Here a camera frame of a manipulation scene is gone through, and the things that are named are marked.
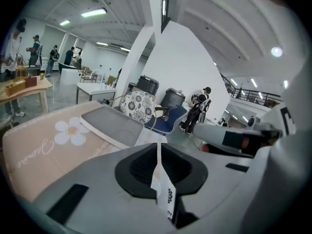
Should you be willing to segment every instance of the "wooden table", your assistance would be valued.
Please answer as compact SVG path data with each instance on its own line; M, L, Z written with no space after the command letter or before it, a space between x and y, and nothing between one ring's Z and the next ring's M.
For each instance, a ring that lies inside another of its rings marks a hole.
M8 80L8 81L0 83L0 105L3 105L7 102L13 101L18 98L22 98L22 97L33 95L33 94L38 94L41 108L44 111L44 108L42 106L41 96L40 96L40 94L42 93L44 97L45 112L48 113L49 107L48 107L46 90L47 88L52 87L52 84L45 77L43 78L43 80L40 80L40 76L36 76L36 77L37 77L37 86L26 88L11 96L6 95L5 87L11 84L12 80Z

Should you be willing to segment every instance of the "cap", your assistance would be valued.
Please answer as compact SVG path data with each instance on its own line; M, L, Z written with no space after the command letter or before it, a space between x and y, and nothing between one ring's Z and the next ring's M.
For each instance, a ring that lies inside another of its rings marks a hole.
M211 88L210 88L210 87L203 88L203 90L206 90L206 92L207 92L208 94L210 94L210 92L211 92Z

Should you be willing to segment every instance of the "blue chair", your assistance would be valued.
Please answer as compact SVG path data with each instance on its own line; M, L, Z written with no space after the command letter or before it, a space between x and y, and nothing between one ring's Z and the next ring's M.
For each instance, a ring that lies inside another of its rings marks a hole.
M169 109L168 120L165 121L163 118L157 118L153 131L164 136L170 134L174 129L178 127L178 125L180 124L180 122L182 121L182 119L185 117L186 114L187 110L181 106ZM149 120L149 122L145 124L145 127L151 129L154 122L155 117L153 116Z

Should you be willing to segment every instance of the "black slot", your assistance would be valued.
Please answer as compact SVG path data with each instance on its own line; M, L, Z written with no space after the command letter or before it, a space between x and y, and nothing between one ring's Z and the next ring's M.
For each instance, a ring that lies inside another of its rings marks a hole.
M236 149L241 149L243 140L244 140L243 134L226 131L222 141L222 145L234 147Z
M229 163L227 164L225 167L236 170L236 171L240 171L243 173L246 173L248 171L248 166L242 166L242 165L237 165L237 164L233 164L233 163Z
M168 144L161 144L161 164L179 195L197 193L208 177L203 162Z
M115 167L118 184L134 197L156 199L156 191L151 188L152 176L157 165L157 144L122 159Z
M89 187L73 185L48 211L47 215L57 223L64 225L82 200Z

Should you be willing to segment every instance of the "backpack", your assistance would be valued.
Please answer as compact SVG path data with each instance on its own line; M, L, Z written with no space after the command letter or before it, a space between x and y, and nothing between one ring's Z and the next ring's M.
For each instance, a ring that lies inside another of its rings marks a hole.
M36 65L42 66L42 59L41 59L41 53L42 53L42 47L43 45L39 44L39 48L36 50L36 54L38 56Z
M56 52L56 53L52 56L52 60L53 60L53 61L58 61L58 59L59 59L59 53Z

